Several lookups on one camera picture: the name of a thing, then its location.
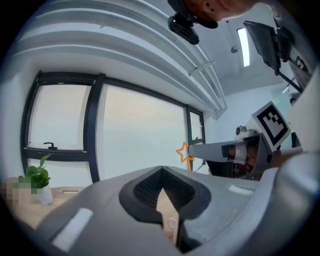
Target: window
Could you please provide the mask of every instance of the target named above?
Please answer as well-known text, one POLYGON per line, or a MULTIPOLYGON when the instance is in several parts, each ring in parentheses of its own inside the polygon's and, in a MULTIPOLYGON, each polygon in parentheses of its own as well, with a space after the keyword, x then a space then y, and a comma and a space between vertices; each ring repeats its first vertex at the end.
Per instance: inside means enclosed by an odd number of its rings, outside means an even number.
POLYGON ((202 139, 201 117, 198 114, 190 113, 192 140, 202 139))
POLYGON ((99 103, 97 134, 101 178, 153 166, 187 168, 176 153, 186 141, 183 107, 109 84, 101 99, 105 99, 99 103))
POLYGON ((67 184, 83 187, 100 180, 95 131, 97 105, 105 79, 103 74, 38 73, 21 122, 24 171, 50 155, 47 167, 51 168, 52 187, 67 184))
MULTIPOLYGON (((196 109, 135 84, 40 71, 22 115, 22 165, 26 171, 51 155, 52 188, 86 187, 152 166, 187 169, 176 150, 185 141, 205 143, 203 124, 196 109)), ((197 159, 194 169, 200 165, 197 159)))
POLYGON ((91 87, 76 84, 40 86, 33 104, 28 147, 83 150, 87 101, 91 87))

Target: green leaves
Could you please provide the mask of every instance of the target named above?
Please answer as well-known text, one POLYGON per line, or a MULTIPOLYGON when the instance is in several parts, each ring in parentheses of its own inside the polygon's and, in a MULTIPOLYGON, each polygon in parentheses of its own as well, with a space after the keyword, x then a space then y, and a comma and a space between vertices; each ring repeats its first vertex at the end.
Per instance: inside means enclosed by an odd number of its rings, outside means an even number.
POLYGON ((26 177, 19 176, 18 183, 19 184, 29 184, 31 188, 31 193, 36 194, 38 189, 42 189, 49 184, 49 173, 43 167, 45 161, 50 157, 49 155, 45 155, 40 160, 40 166, 29 166, 26 169, 26 177))
POLYGON ((41 158, 40 160, 40 166, 44 166, 45 161, 48 159, 48 157, 50 157, 51 154, 45 155, 44 157, 41 158))
POLYGON ((38 168, 35 166, 29 166, 26 169, 26 176, 31 178, 32 176, 38 175, 39 171, 38 168))

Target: white wall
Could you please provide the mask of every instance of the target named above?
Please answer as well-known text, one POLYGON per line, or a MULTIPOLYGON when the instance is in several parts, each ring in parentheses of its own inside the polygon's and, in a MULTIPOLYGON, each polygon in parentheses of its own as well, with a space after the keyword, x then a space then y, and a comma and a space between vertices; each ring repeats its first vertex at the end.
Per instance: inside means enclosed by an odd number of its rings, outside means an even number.
POLYGON ((285 87, 285 84, 276 84, 227 96, 228 109, 218 120, 208 114, 204 116, 206 143, 233 141, 236 128, 246 125, 252 113, 273 100, 272 89, 285 87))
POLYGON ((4 63, 0 83, 0 180, 23 175, 20 153, 22 115, 38 73, 32 63, 4 63))

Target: potted plant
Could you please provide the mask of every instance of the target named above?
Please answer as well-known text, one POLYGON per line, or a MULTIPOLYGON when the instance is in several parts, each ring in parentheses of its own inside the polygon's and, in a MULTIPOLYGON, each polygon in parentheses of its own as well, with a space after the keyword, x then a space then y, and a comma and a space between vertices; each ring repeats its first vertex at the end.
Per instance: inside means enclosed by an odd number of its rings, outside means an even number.
POLYGON ((53 201, 51 188, 49 185, 49 174, 44 166, 45 161, 50 157, 45 155, 40 160, 40 166, 29 166, 26 169, 26 176, 19 176, 18 183, 29 184, 31 188, 31 194, 37 194, 37 198, 43 205, 49 205, 53 201))

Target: window frame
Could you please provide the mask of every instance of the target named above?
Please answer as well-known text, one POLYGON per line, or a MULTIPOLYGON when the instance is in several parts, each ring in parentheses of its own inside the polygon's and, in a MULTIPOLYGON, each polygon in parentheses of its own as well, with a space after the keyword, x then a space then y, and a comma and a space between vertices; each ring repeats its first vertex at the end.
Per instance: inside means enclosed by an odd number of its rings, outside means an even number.
POLYGON ((86 74, 78 72, 41 72, 39 71, 36 75, 29 93, 27 95, 20 130, 20 153, 23 171, 26 174, 28 168, 28 158, 40 160, 43 156, 49 155, 50 161, 57 162, 88 162, 90 168, 90 175, 92 183, 100 181, 97 154, 96 154, 96 130, 97 130, 97 119, 98 119, 98 107, 99 99, 104 84, 109 84, 117 87, 122 87, 132 91, 136 91, 142 94, 146 94, 160 100, 175 104, 184 108, 185 112, 185 128, 187 134, 187 143, 189 145, 203 143, 205 144, 205 126, 203 113, 190 107, 188 104, 184 104, 176 99, 161 94, 157 91, 145 88, 140 85, 136 85, 130 82, 122 81, 119 79, 106 77, 105 74, 86 74), (61 149, 43 149, 28 147, 29 129, 31 114, 35 104, 36 96, 41 86, 51 85, 79 85, 79 86, 91 86, 86 108, 84 114, 83 123, 83 150, 61 150, 61 149), (194 113, 200 116, 200 123, 202 125, 202 139, 192 140, 192 129, 191 129, 191 117, 190 113, 194 113))

